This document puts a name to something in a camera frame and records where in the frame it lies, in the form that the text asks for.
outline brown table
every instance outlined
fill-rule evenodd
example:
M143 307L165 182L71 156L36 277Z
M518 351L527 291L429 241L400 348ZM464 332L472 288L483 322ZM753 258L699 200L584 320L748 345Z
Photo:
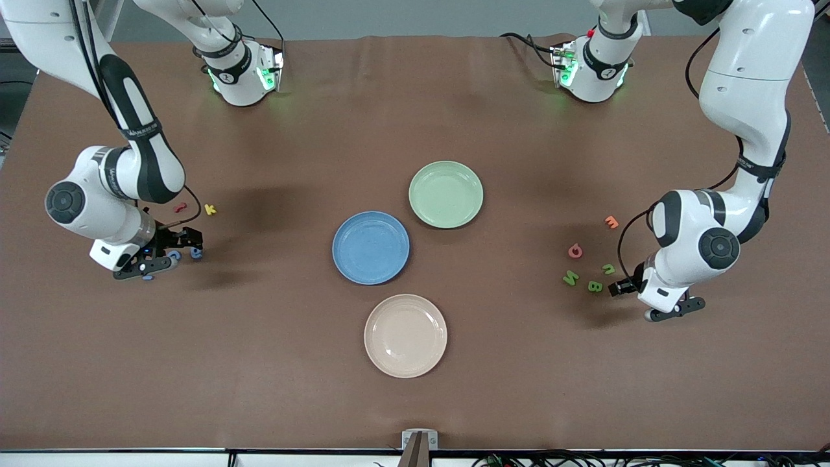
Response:
M122 140L96 100L39 77L0 172L0 448L381 447L417 425L447 448L817 449L830 437L828 137L800 70L772 218L694 287L707 309L651 324L634 297L587 290L619 279L602 275L619 232L606 216L735 163L683 81L698 41L644 38L598 105L554 89L506 39L297 42L285 92L250 108L211 91L187 44L118 44L218 211L193 223L204 260L151 283L115 282L44 213L79 151ZM408 207L411 177L443 159L485 186L463 229ZM176 219L182 200L150 213ZM369 209L413 245L377 287L331 261L334 231ZM656 247L638 224L624 255L633 268ZM415 380L385 376L362 343L372 308L404 292L449 326L443 360Z

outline floor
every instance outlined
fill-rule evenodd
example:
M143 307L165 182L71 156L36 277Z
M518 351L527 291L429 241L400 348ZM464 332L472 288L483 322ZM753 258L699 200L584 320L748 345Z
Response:
M184 40L178 31L130 0L102 0L101 3L103 11L110 16L107 20L99 18L99 23L108 21L113 25L112 40L115 42ZM288 40L298 41L364 36L498 36L503 32L535 36L556 32L581 34L594 25L596 17L596 11L588 2L557 2L552 7L549 0L260 0L260 4ZM673 9L650 11L648 19L654 35L704 35L714 28L711 24L700 27ZM253 2L248 2L233 21L248 34L273 36L271 26ZM0 37L9 37L2 22ZM803 63L817 103L825 110L830 110L829 57L830 18L823 17L813 27ZM0 81L32 81L35 73L34 67L19 54L0 53ZM27 84L0 84L0 166L10 142L3 133L14 136L28 92Z

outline beige plate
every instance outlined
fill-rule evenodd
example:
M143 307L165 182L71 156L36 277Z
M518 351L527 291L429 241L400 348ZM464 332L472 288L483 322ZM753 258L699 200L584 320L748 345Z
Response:
M369 315L364 345L380 371L396 378L414 378L441 360L447 348L447 324L426 298L395 295Z

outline blue plate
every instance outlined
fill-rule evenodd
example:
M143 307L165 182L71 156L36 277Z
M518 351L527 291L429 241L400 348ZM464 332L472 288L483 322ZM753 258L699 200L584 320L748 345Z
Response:
M396 218L366 211L348 218L331 245L334 265L348 280L385 283L401 272L409 258L409 235Z

